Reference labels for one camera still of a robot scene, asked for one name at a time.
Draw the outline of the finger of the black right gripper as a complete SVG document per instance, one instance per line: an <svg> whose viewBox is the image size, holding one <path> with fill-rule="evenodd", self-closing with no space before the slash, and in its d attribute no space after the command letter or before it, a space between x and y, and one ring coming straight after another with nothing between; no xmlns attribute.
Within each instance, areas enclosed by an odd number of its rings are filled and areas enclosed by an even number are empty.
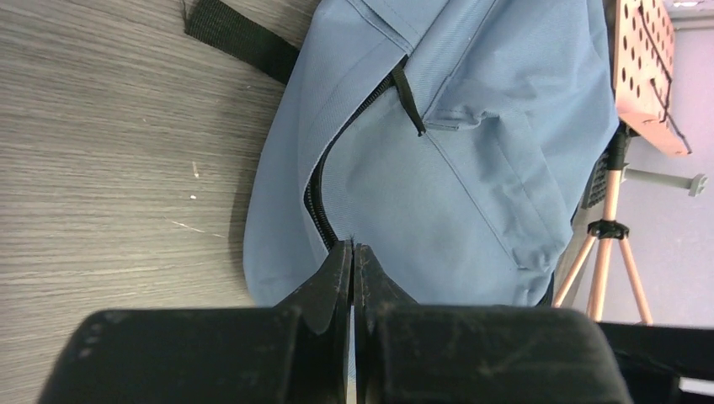
<svg viewBox="0 0 714 404"><path fill-rule="evenodd" d="M680 387L683 378L713 380L711 328L608 322L599 327L634 403L713 403L712 395Z"/></svg>

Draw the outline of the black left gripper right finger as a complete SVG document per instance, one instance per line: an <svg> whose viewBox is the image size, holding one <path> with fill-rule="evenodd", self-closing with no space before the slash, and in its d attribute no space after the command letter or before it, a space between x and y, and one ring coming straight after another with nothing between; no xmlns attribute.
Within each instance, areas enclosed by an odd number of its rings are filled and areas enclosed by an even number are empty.
<svg viewBox="0 0 714 404"><path fill-rule="evenodd" d="M598 325L548 307L425 306L354 248L360 403L628 403Z"/></svg>

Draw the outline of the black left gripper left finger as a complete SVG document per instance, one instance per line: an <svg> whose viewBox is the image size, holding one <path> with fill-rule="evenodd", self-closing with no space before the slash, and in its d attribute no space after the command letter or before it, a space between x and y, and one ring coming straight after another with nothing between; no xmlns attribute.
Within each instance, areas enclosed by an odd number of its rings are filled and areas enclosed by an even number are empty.
<svg viewBox="0 0 714 404"><path fill-rule="evenodd" d="M61 351L42 403L343 403L350 242L272 307L106 310Z"/></svg>

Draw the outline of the blue grey student backpack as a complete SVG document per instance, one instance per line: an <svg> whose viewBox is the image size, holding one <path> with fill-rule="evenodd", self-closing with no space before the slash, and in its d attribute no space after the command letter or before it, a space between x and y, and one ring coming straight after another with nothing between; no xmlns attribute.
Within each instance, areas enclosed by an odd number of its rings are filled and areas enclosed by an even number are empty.
<svg viewBox="0 0 714 404"><path fill-rule="evenodd" d="M221 1L187 35L285 85L242 267L272 306L341 240L416 301L535 306L619 124L600 1L322 1L293 46Z"/></svg>

